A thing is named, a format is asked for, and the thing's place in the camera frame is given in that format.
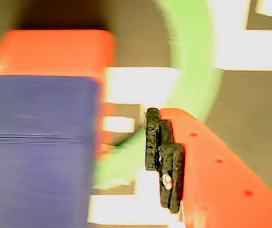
small hole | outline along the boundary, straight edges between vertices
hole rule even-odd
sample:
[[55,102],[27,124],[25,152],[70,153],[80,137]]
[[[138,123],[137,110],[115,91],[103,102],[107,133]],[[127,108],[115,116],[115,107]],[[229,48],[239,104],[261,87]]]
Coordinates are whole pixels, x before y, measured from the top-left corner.
[[215,159],[215,162],[218,163],[218,164],[222,164],[223,163],[223,159]]
[[251,197],[251,196],[254,195],[254,192],[251,191],[251,190],[246,190],[246,191],[245,191],[245,195]]

green ring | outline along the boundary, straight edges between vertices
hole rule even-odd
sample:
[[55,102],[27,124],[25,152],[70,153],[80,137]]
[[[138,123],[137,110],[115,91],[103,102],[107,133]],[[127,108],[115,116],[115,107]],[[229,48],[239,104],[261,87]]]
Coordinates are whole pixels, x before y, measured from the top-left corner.
[[[214,68],[213,17],[206,0],[155,0],[164,13],[171,46],[171,67],[181,75],[167,107],[183,109],[204,121],[222,80]],[[138,130],[127,142],[96,163],[94,188],[107,189],[131,181],[145,166],[146,136]]]

black foam piece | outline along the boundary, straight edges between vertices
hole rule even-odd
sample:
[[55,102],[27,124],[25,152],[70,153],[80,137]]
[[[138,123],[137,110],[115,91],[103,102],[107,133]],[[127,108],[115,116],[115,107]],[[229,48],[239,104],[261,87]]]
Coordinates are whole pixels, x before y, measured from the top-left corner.
[[[171,213],[177,213],[183,196],[185,152],[181,144],[175,143],[171,122],[161,120],[156,108],[146,113],[146,170],[158,171],[160,202]],[[163,175],[172,178],[173,187],[167,190]]]

